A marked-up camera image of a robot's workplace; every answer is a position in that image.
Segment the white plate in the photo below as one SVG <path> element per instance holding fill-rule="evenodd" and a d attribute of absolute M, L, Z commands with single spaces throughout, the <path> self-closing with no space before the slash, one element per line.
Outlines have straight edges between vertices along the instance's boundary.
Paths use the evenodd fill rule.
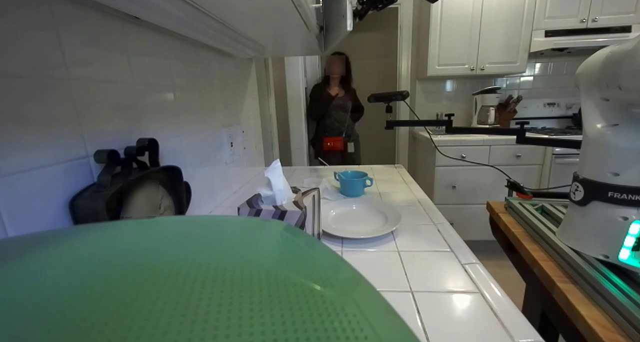
<path fill-rule="evenodd" d="M 344 199 L 322 206 L 321 223 L 322 229 L 334 236 L 376 237 L 400 225 L 400 212 L 380 200 Z"/>

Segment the floor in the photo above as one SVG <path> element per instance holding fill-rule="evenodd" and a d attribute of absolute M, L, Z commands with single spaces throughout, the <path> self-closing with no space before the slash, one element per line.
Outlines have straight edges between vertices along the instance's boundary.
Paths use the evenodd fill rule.
<path fill-rule="evenodd" d="M 524 298 L 525 284 L 509 261 L 509 258 L 502 251 L 498 242 L 495 241 L 466 241 L 471 251 L 478 257 L 480 262 L 489 271 L 491 276 L 498 282 L 504 292 L 513 303 L 522 309 L 522 299 Z"/>

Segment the woman's hair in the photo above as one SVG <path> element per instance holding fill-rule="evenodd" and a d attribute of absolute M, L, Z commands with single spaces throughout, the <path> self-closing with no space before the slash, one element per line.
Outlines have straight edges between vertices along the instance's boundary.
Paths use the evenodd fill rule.
<path fill-rule="evenodd" d="M 349 56 L 341 51 L 336 51 L 331 56 L 344 56 L 344 74 L 340 77 L 340 86 L 345 91 L 350 91 L 354 88 L 354 76 L 352 75 L 352 62 L 349 60 Z M 327 75 L 327 67 L 324 68 L 324 76 L 322 77 L 322 84 L 329 86 L 329 75 Z"/>

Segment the black cardigan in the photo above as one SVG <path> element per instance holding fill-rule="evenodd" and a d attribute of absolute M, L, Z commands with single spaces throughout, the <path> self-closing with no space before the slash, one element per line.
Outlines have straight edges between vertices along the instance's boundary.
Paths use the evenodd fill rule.
<path fill-rule="evenodd" d="M 350 97 L 351 112 L 350 118 L 354 123 L 362 119 L 364 115 L 364 106 L 362 105 L 356 89 L 345 90 L 345 95 Z M 325 136 L 327 124 L 325 123 L 325 115 L 329 111 L 329 107 L 334 102 L 335 97 L 329 94 L 327 88 L 322 83 L 316 83 L 309 94 L 309 106 L 306 109 L 307 115 L 311 121 L 315 121 L 315 133 L 311 138 L 311 147 L 315 151 L 314 155 L 318 158 L 318 152 L 322 151 L 322 139 Z"/>

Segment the green light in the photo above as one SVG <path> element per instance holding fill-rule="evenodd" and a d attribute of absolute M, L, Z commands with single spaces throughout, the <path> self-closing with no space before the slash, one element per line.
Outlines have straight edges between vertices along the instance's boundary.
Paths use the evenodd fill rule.
<path fill-rule="evenodd" d="M 640 221 L 636 220 L 629 226 L 629 235 L 638 237 L 638 233 L 640 233 Z"/>
<path fill-rule="evenodd" d="M 627 258 L 629 258 L 630 254 L 631 254 L 631 251 L 629 249 L 622 249 L 620 250 L 620 253 L 618 254 L 617 258 L 618 260 L 625 262 Z"/>
<path fill-rule="evenodd" d="M 627 236 L 624 238 L 624 243 L 622 244 L 622 246 L 631 248 L 634 246 L 635 242 L 636 242 L 635 237 Z"/>

